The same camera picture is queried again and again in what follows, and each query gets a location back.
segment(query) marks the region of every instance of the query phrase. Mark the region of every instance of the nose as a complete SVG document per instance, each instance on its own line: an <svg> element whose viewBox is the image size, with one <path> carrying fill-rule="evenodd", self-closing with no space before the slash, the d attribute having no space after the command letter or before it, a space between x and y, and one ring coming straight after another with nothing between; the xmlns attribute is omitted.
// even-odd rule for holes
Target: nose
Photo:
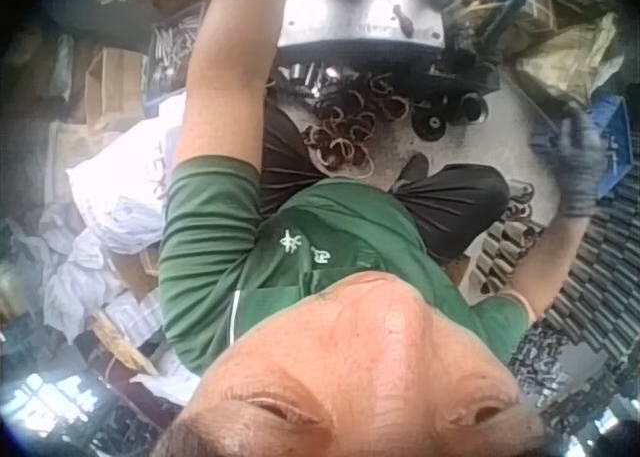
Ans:
<svg viewBox="0 0 640 457"><path fill-rule="evenodd" d="M352 392L361 396L356 406L367 420L363 428L406 435L411 424L424 423L430 315L418 292L400 279L369 275L366 282L366 289L356 285L350 293L339 321L339 333L350 336L341 346L350 354L347 378L364 376L352 382Z"/></svg>

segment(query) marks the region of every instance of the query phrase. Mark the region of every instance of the sleeve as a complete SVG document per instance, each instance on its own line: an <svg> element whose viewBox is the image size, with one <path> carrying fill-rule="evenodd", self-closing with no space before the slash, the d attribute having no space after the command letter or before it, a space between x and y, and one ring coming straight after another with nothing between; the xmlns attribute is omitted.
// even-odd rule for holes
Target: sleeve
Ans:
<svg viewBox="0 0 640 457"><path fill-rule="evenodd" d="M472 307L489 349L506 363L523 334L529 329L527 308L511 295L490 297Z"/></svg>
<svg viewBox="0 0 640 457"><path fill-rule="evenodd" d="M228 157L179 165L160 251L164 329L183 364L202 373L260 223L259 174Z"/></svg>

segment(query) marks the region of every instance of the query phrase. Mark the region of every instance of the black pants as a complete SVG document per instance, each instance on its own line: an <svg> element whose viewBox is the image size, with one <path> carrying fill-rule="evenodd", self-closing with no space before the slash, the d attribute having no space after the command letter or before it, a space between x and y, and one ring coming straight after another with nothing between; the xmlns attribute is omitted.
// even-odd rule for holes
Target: black pants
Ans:
<svg viewBox="0 0 640 457"><path fill-rule="evenodd" d="M264 216L274 214L296 193L326 176L309 159L300 133L272 104L265 113L261 201ZM392 192L409 211L429 254L447 262L463 254L509 203L509 187L493 167L449 165L432 177Z"/></svg>

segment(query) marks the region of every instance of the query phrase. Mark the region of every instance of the white logo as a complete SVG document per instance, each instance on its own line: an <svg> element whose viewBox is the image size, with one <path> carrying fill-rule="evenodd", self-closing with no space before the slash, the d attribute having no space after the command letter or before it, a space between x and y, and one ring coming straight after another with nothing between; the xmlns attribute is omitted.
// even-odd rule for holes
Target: white logo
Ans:
<svg viewBox="0 0 640 457"><path fill-rule="evenodd" d="M331 254L326 250L318 250L315 247L311 247L311 252L313 252L313 260L316 264L328 264L329 259L331 258Z"/></svg>
<svg viewBox="0 0 640 457"><path fill-rule="evenodd" d="M289 230L287 230L280 243L284 246L284 251L287 254L293 254L302 245L302 236L291 237Z"/></svg>

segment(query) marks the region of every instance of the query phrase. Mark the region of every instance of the plastic bag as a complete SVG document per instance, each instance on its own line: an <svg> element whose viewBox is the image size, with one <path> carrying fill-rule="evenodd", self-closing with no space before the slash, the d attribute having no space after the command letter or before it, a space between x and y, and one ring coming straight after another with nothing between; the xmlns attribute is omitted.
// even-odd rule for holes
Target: plastic bag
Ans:
<svg viewBox="0 0 640 457"><path fill-rule="evenodd" d="M134 255L162 238L167 163L173 166L185 100L184 94L169 99L160 117L139 123L68 171L87 227L113 252Z"/></svg>

